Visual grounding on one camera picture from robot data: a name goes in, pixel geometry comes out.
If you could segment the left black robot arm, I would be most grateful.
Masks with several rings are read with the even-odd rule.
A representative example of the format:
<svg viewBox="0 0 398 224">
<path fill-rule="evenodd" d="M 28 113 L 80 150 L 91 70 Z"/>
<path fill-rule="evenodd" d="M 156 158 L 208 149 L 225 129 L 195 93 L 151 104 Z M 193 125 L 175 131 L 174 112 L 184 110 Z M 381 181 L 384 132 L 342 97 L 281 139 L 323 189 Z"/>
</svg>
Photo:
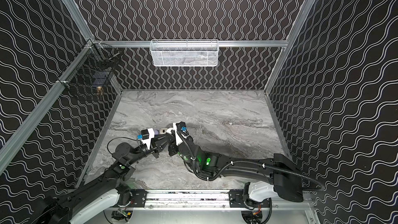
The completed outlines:
<svg viewBox="0 0 398 224">
<path fill-rule="evenodd" d="M 120 143 L 112 153 L 114 163 L 100 176 L 61 197 L 47 197 L 37 204 L 31 224 L 83 224 L 114 205 L 131 204 L 131 189 L 125 183 L 134 173 L 133 164 L 150 155 L 157 157 L 175 144 L 171 134 L 156 135 L 137 147 Z"/>
</svg>

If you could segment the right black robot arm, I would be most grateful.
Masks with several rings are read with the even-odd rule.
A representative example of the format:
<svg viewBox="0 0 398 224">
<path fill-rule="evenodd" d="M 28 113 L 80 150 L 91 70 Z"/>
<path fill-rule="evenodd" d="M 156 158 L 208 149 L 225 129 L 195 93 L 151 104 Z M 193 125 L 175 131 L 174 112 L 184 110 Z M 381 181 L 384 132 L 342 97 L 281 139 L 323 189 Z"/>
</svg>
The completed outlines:
<svg viewBox="0 0 398 224">
<path fill-rule="evenodd" d="M 283 154 L 275 153 L 273 158 L 266 159 L 233 158 L 202 150 L 187 134 L 171 131 L 166 135 L 170 138 L 170 155 L 178 154 L 200 180 L 210 182 L 229 176 L 253 179 L 270 185 L 269 191 L 291 202 L 302 202 L 305 191 L 325 190 L 320 181 L 302 174 Z"/>
</svg>

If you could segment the white round charging case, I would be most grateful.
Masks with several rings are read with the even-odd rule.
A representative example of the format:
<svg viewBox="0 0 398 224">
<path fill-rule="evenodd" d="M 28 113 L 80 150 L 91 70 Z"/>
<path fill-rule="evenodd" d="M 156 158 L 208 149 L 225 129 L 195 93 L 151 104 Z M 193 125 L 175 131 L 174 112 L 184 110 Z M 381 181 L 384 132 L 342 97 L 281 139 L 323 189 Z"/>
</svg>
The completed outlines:
<svg viewBox="0 0 398 224">
<path fill-rule="evenodd" d="M 173 131 L 174 131 L 173 128 L 168 128 L 167 131 L 166 131 L 166 133 L 172 134 Z"/>
</svg>

